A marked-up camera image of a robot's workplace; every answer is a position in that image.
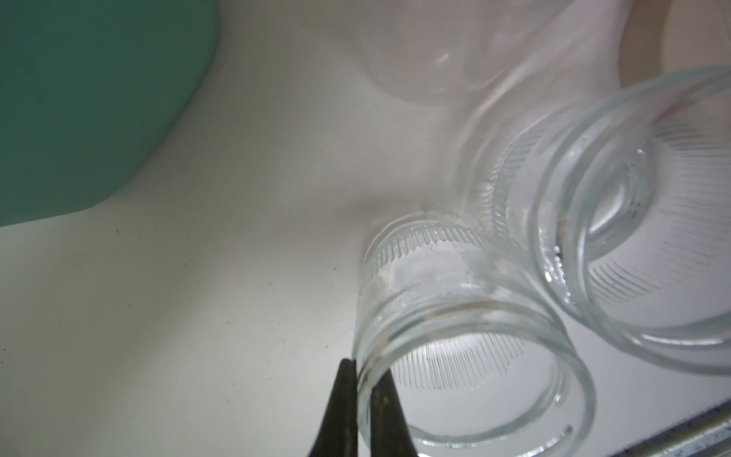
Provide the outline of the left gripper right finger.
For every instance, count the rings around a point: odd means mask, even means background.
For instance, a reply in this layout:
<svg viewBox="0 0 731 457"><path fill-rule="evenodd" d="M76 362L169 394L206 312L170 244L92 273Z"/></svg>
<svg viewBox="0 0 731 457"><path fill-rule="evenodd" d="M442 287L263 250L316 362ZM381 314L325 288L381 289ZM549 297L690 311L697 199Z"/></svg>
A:
<svg viewBox="0 0 731 457"><path fill-rule="evenodd" d="M369 402L370 455L418 457L391 371L378 381Z"/></svg>

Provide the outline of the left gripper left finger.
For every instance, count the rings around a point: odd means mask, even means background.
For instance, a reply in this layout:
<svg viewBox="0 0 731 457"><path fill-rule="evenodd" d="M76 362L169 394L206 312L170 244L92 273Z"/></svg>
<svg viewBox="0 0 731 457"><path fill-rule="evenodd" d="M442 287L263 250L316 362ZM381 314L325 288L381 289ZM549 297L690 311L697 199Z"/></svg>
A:
<svg viewBox="0 0 731 457"><path fill-rule="evenodd" d="M356 457L358 455L357 373L353 360L343 359L319 432L309 457Z"/></svg>

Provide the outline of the beige-lid jar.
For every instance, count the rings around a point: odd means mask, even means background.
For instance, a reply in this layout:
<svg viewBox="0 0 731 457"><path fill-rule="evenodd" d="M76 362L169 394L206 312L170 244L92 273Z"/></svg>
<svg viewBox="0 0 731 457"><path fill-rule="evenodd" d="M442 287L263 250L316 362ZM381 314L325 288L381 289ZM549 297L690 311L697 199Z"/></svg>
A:
<svg viewBox="0 0 731 457"><path fill-rule="evenodd" d="M424 456L573 456L597 395L527 262L460 219L410 214L365 252L352 356L358 427L390 375Z"/></svg>
<svg viewBox="0 0 731 457"><path fill-rule="evenodd" d="M729 66L542 110L485 144L468 203L611 346L729 373Z"/></svg>

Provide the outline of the green plastic trash bin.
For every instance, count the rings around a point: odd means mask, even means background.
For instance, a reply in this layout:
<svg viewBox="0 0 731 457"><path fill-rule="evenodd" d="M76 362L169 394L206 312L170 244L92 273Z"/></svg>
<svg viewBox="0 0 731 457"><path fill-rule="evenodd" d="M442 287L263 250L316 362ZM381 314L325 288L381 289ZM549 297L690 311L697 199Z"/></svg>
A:
<svg viewBox="0 0 731 457"><path fill-rule="evenodd" d="M144 165L200 85L214 1L1 5L1 223L91 208Z"/></svg>

